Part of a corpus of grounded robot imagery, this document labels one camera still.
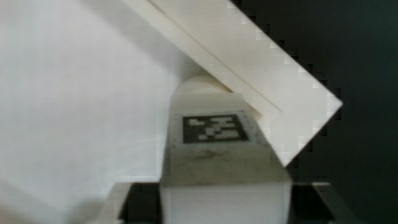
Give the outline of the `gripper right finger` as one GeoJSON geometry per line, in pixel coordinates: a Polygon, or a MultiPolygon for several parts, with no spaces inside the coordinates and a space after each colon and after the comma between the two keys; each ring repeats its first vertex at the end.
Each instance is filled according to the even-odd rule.
{"type": "Polygon", "coordinates": [[[328,182],[291,188],[287,224],[355,224],[355,215],[328,182]]]}

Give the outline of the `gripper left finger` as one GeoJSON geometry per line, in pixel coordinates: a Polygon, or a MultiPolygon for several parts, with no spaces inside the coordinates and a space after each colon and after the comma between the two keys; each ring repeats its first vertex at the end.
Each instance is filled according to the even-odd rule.
{"type": "Polygon", "coordinates": [[[116,183],[95,224],[161,224],[159,184],[116,183]]]}

